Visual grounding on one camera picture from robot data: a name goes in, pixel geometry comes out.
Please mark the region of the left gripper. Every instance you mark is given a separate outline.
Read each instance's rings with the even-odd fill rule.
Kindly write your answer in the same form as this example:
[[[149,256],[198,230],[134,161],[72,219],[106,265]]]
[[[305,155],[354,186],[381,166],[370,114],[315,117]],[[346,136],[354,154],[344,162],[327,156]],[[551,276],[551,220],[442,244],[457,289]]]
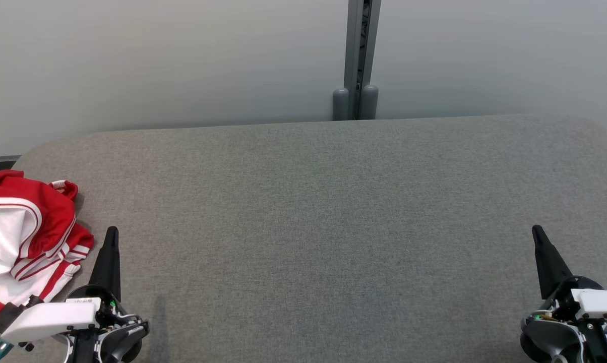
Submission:
[[[149,322],[127,313],[121,300],[119,231],[110,226],[89,285],[73,291],[64,302],[25,308],[0,336],[18,344],[56,335],[71,339],[89,333],[95,336],[96,345],[135,345],[149,334]]]

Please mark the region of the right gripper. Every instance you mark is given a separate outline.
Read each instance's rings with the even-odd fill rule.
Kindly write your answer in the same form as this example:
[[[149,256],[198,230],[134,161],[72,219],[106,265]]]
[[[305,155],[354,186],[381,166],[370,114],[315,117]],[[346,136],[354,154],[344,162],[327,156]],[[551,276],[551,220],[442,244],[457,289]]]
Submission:
[[[531,230],[539,292],[544,302],[523,323],[607,320],[607,290],[589,278],[573,276],[541,225],[534,225]]]

